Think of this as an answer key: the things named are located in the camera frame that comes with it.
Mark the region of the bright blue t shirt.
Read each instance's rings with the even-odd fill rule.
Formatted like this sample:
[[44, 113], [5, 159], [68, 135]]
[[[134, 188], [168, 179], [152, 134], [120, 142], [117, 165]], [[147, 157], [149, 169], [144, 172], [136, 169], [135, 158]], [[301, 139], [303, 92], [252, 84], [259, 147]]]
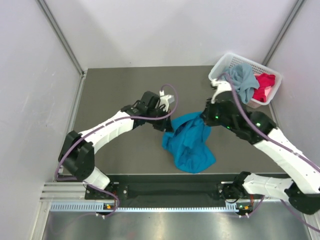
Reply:
[[166, 132], [162, 147], [172, 154], [180, 171], [198, 174], [216, 163], [216, 158], [206, 141], [211, 128], [205, 125], [200, 112], [193, 112], [171, 121], [173, 132]]

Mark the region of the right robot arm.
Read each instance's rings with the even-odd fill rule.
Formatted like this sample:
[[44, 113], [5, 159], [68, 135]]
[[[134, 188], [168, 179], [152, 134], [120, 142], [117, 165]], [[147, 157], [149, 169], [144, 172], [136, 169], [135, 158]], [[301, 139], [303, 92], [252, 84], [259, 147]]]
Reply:
[[270, 157], [288, 178], [275, 178], [248, 171], [224, 184], [220, 196], [243, 199], [250, 195], [278, 198], [297, 211], [313, 215], [320, 210], [320, 168], [284, 135], [277, 124], [260, 111], [247, 111], [232, 85], [220, 79], [210, 82], [215, 90], [200, 115], [209, 127], [222, 126]]

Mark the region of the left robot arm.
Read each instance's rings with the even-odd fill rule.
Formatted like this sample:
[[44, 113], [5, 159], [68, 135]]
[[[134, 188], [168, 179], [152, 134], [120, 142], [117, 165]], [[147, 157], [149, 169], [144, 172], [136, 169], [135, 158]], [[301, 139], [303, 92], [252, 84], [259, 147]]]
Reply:
[[118, 136], [145, 123], [161, 132], [172, 132], [171, 94], [146, 91], [140, 100], [121, 108], [113, 117], [80, 133], [69, 132], [64, 140], [58, 162], [76, 180], [96, 188], [102, 198], [109, 198], [114, 191], [110, 179], [95, 165], [95, 155], [104, 145]]

